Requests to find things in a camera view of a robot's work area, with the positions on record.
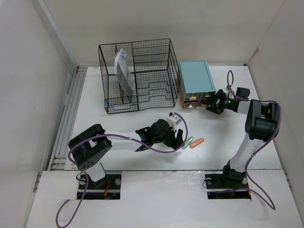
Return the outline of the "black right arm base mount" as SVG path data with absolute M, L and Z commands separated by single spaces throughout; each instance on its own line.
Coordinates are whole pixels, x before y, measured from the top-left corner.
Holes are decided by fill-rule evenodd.
M 206 173 L 203 187 L 207 189 L 209 200 L 251 199 L 251 193 L 246 190 L 247 184 L 223 180 L 221 173 Z

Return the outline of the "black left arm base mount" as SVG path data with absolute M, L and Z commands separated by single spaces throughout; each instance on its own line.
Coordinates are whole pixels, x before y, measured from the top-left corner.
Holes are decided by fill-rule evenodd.
M 84 200 L 119 200 L 121 196 L 122 173 L 110 171 L 98 182 L 88 178 L 88 186 Z

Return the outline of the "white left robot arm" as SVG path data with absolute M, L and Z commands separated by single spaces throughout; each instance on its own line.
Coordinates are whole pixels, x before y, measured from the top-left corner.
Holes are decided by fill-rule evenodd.
M 100 124 L 94 124 L 68 143 L 68 159 L 85 172 L 90 183 L 97 189 L 102 188 L 108 179 L 101 159 L 110 150 L 143 152 L 152 150 L 152 146 L 162 143 L 173 151 L 184 145 L 183 130 L 174 130 L 169 123 L 159 119 L 150 127 L 134 132 L 113 133 L 106 131 Z

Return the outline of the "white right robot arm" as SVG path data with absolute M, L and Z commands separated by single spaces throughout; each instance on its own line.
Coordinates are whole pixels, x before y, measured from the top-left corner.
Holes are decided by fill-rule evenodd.
M 272 141 L 279 131 L 281 123 L 281 106 L 275 101 L 249 99 L 250 90 L 237 88 L 225 93 L 218 90 L 206 102 L 207 110 L 221 114 L 224 110 L 244 114 L 245 137 L 237 153 L 224 166 L 220 182 L 225 187 L 243 182 L 247 177 L 247 167 L 251 159 Z

